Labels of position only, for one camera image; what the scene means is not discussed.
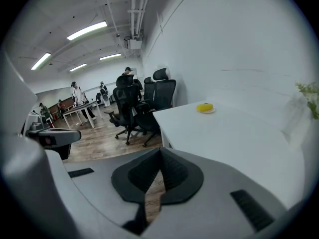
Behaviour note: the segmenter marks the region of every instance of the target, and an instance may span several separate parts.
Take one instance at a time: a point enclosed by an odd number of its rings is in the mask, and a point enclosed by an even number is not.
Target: person
[[[131,69],[129,67],[125,68],[125,72],[122,75],[128,75],[131,72]]]
[[[60,111],[61,117],[62,117],[62,114],[65,112],[64,108],[65,108],[65,105],[62,104],[61,99],[59,99],[59,102],[58,102],[58,110]]]
[[[85,97],[85,93],[81,91],[81,88],[77,86],[76,82],[72,82],[71,87],[73,87],[73,97],[75,98],[75,103],[77,105],[81,105],[87,102]],[[95,115],[92,113],[90,109],[88,109],[89,115],[93,120],[96,119]],[[85,117],[85,122],[88,121],[88,116],[86,115],[85,109],[81,110],[83,116]]]
[[[53,117],[50,113],[50,110],[47,108],[47,106],[43,105],[43,103],[40,103],[39,107],[41,107],[41,111],[40,111],[41,115],[45,116],[46,119],[50,118],[53,121]]]
[[[108,88],[104,85],[103,82],[100,83],[100,92],[104,101],[104,108],[110,106],[110,99],[108,96]]]

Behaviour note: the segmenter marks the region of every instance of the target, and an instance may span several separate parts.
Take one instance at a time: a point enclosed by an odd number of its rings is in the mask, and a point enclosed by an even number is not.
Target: dark pants
[[[95,115],[92,113],[92,111],[90,109],[88,109],[88,110],[89,110],[89,115],[91,116],[91,118],[94,118]],[[83,116],[87,119],[88,117],[86,115],[85,109],[81,110],[81,112],[82,112]]]

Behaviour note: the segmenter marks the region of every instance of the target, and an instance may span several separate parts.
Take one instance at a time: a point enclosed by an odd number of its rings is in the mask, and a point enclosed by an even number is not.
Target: white shirt
[[[80,87],[78,87],[77,89],[73,88],[73,94],[77,98],[78,105],[81,105],[86,101],[84,94],[82,93]]]

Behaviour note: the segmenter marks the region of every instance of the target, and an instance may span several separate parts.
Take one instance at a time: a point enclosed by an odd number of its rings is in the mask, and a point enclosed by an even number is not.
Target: black vent
[[[78,176],[81,176],[81,175],[86,175],[88,173],[93,173],[93,172],[94,171],[91,168],[84,168],[84,169],[68,172],[68,174],[70,175],[71,178],[74,178],[74,177],[78,177]]]
[[[274,221],[266,210],[245,190],[234,191],[230,195],[257,232]]]

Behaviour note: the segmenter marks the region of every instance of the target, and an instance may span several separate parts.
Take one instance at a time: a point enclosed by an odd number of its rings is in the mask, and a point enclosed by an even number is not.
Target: chair headrest
[[[145,78],[144,79],[144,83],[152,83],[153,81],[152,81],[152,78],[151,77],[147,77],[147,78]]]
[[[116,80],[117,87],[127,87],[133,84],[134,75],[121,75]]]
[[[156,81],[159,80],[168,80],[168,76],[166,74],[166,68],[159,69],[154,72],[153,79]]]

